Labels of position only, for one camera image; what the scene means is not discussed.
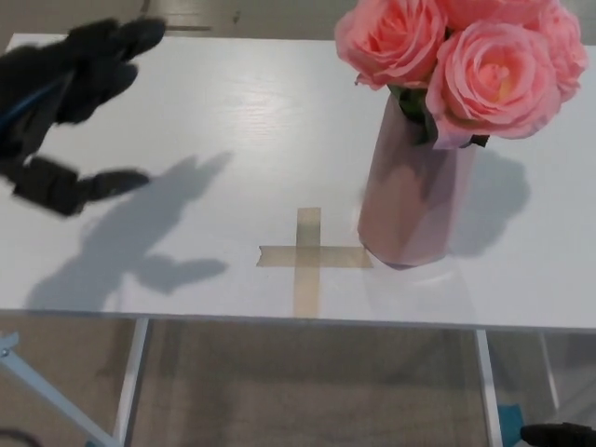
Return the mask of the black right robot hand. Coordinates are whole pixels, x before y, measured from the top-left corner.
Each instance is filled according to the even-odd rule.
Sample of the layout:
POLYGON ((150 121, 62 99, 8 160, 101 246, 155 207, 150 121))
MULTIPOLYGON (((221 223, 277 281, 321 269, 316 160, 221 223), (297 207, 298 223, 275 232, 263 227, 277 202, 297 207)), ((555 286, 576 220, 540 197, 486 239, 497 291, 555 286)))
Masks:
POLYGON ((595 447, 596 434, 591 427, 572 423, 535 424, 520 430, 521 439, 531 446, 595 447))

